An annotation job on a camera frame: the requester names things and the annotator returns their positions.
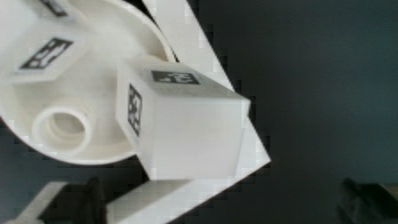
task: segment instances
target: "dark background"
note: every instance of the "dark background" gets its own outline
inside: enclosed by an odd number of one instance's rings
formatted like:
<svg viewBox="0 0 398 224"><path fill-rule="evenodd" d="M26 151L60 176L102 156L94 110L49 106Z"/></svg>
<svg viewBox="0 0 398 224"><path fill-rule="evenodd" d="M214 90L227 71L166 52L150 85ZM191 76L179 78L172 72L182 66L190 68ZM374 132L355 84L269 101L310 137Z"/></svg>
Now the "dark background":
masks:
<svg viewBox="0 0 398 224"><path fill-rule="evenodd" d="M398 1L190 3L273 161L174 223L337 223L342 178L398 183ZM94 175L115 196L147 180L134 158L70 166L1 128L0 222L47 181Z"/></svg>

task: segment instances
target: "white cube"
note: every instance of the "white cube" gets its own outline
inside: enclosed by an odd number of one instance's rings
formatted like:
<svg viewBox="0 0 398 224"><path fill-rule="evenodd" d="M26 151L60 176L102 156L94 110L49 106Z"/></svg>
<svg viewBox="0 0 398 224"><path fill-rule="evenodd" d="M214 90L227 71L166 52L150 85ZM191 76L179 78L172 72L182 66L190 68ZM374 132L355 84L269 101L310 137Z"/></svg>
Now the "white cube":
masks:
<svg viewBox="0 0 398 224"><path fill-rule="evenodd" d="M117 122L152 180L234 176L250 101L186 66L118 66Z"/></svg>
<svg viewBox="0 0 398 224"><path fill-rule="evenodd" d="M0 0L1 83L51 81L88 48L83 15L65 0Z"/></svg>

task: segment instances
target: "white object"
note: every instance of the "white object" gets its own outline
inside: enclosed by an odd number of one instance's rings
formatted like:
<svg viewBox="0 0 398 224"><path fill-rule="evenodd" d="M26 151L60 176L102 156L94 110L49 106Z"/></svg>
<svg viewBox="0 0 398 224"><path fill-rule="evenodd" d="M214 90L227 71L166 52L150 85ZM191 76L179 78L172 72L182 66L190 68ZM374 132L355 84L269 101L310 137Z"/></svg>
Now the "white object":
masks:
<svg viewBox="0 0 398 224"><path fill-rule="evenodd" d="M120 64L117 121L150 180L234 175L248 100L179 63Z"/></svg>
<svg viewBox="0 0 398 224"><path fill-rule="evenodd" d="M3 1L8 2L8 0L0 0L1 9L7 8ZM0 81L0 114L15 136L33 149L67 163L99 165L134 155L115 121L117 62L126 57L145 54L174 61L174 55L150 20L127 3L108 0L69 0L69 5L83 15L88 32L95 34L90 36L88 51L69 64L53 81L24 80L22 84L15 80L15 82ZM74 20L58 21L49 16L51 14L44 17L46 20L51 19L49 22L74 23ZM8 73L0 70L0 77L7 75ZM42 109L63 97L78 98L95 112L90 143L81 151L81 148L76 150L79 153L69 155L51 153L58 151L54 148L42 148L42 141L33 138L31 133L33 120Z"/></svg>
<svg viewBox="0 0 398 224"><path fill-rule="evenodd" d="M202 38L204 33L186 0L142 1L179 61L230 88L213 49L206 38ZM110 203L108 223L168 223L237 183L268 162L269 157L248 122L234 177L218 180L150 181Z"/></svg>
<svg viewBox="0 0 398 224"><path fill-rule="evenodd" d="M31 125L38 152L58 158L85 151L95 129L95 112L79 99L63 98L40 111Z"/></svg>
<svg viewBox="0 0 398 224"><path fill-rule="evenodd" d="M134 20L136 10L120 0L70 0L70 3L76 8L81 10L85 15L90 13L92 9L99 9L97 17L101 17L102 7L111 9L111 13L122 17L122 22L131 22ZM204 38L204 33L193 17L193 13L188 7L186 0L143 0L150 15L154 17L159 29L166 37L166 42L170 43L172 50L179 61L202 73L207 77L230 88L230 83L227 81L227 76L220 68L218 60L213 54L213 50ZM115 21L106 22L106 27L113 27L118 23ZM172 54L168 45L165 44L163 38L159 38L165 47L165 53L168 61L172 60ZM145 47L150 46L150 49L158 49L154 46L156 43L147 43ZM152 55L161 55L159 52L149 51ZM14 108L12 102L19 101L15 98L14 88L8 88L7 91L0 92L0 97L3 93L8 94L8 97L0 99L1 107ZM19 110L5 110L7 124L17 135L24 135L24 129L21 128L21 122L12 121L12 112L17 113ZM69 162L97 164L97 158L104 159L104 153L97 150L97 157L81 156L76 157L76 160L67 160ZM237 157L237 169L236 175L230 178L213 179L213 180L184 180L184 181L149 181L110 204L108 204L108 223L110 224L163 224L168 223L195 207L197 205L209 200L209 198L237 183L237 181L250 175L250 173L266 165L269 162L269 157L262 148L259 137L250 122L246 122L245 131L243 131L243 143L241 143L241 153Z"/></svg>
<svg viewBox="0 0 398 224"><path fill-rule="evenodd" d="M88 49L83 15L65 0L1 1L1 84L51 81Z"/></svg>

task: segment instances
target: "cylindrical hole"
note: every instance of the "cylindrical hole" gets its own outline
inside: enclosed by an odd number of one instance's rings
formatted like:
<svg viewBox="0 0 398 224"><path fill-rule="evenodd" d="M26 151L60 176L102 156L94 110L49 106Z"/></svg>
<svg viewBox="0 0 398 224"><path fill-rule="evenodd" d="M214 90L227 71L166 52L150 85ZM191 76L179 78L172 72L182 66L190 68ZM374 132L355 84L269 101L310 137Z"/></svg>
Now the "cylindrical hole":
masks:
<svg viewBox="0 0 398 224"><path fill-rule="evenodd" d="M83 124L70 114L56 113L53 115L53 123L60 131L63 131L69 134L81 134Z"/></svg>
<svg viewBox="0 0 398 224"><path fill-rule="evenodd" d="M85 140L85 127L76 116L54 113L42 120L38 127L42 144L67 153L74 150Z"/></svg>

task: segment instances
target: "circular hole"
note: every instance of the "circular hole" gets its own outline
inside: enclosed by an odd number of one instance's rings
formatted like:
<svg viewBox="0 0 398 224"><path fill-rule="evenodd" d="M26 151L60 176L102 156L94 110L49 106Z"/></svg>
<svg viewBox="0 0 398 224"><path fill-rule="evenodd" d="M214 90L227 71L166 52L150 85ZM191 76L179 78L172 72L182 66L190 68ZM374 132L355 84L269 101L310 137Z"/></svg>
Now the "circular hole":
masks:
<svg viewBox="0 0 398 224"><path fill-rule="evenodd" d="M67 134L79 134L83 132L83 124L70 114L56 113L53 115L53 122L58 130Z"/></svg>
<svg viewBox="0 0 398 224"><path fill-rule="evenodd" d="M42 144L60 153L78 150L85 140L85 127L78 117L54 113L42 120L38 127Z"/></svg>

